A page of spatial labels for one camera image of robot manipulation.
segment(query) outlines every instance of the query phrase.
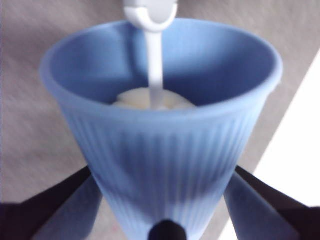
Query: gray floor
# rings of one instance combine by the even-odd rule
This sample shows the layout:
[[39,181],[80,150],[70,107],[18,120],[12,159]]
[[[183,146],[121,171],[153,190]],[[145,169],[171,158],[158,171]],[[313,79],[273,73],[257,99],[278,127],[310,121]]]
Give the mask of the gray floor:
[[[85,166],[54,99],[40,83],[41,57],[73,32],[124,16],[120,0],[2,0],[1,11],[1,201],[20,202]],[[180,1],[180,17],[241,27],[270,41],[283,57],[282,84],[270,96],[240,160],[249,171],[320,47],[319,13],[319,0]],[[217,239],[227,217],[221,202],[202,239]],[[105,201],[89,239],[125,239]]]

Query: black tip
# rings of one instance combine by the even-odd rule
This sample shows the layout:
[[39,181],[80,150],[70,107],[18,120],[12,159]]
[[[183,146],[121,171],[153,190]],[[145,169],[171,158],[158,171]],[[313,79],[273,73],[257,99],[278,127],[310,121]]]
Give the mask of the black tip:
[[148,240],[187,240],[187,235],[179,224],[164,220],[151,229]]

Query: ribbed cup exterior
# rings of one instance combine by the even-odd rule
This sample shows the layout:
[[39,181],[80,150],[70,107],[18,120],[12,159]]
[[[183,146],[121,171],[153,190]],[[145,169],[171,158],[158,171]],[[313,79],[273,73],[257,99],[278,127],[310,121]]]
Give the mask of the ribbed cup exterior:
[[196,108],[111,106],[118,94],[148,86],[143,34],[125,21],[63,39],[40,75],[127,238],[147,240],[171,220],[199,240],[282,61],[265,40],[220,23],[177,19],[162,40],[164,87]]
[[210,126],[153,131],[63,107],[101,191],[130,240],[147,240],[162,220],[199,240],[235,170],[263,103]]

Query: white surface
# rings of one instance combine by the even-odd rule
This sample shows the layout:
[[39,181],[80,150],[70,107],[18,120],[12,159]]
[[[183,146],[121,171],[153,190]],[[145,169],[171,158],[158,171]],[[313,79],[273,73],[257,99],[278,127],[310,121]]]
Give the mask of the white surface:
[[[309,206],[320,206],[320,51],[254,175]],[[231,220],[219,240],[237,240]]]

